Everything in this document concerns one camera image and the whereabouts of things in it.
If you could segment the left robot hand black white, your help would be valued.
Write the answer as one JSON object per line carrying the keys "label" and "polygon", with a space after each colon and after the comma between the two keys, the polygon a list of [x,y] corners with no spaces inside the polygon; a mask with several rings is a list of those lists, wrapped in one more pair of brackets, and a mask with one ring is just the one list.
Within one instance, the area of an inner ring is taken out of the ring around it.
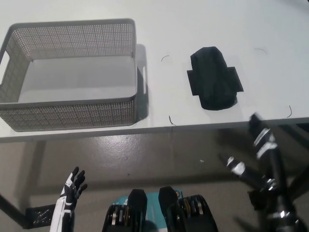
{"label": "left robot hand black white", "polygon": [[60,197],[65,197],[67,203],[76,202],[88,187],[84,181],[85,171],[79,171],[79,167],[75,167],[66,180]]}

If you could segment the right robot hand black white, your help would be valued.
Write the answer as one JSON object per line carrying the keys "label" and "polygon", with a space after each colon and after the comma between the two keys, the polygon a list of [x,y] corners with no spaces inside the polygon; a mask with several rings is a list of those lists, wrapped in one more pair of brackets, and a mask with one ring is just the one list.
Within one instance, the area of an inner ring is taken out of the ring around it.
{"label": "right robot hand black white", "polygon": [[218,154],[219,160],[234,176],[254,190],[287,190],[281,153],[273,132],[257,113],[251,115],[248,125],[253,138],[255,158],[261,164],[263,172],[246,166],[229,154]]}

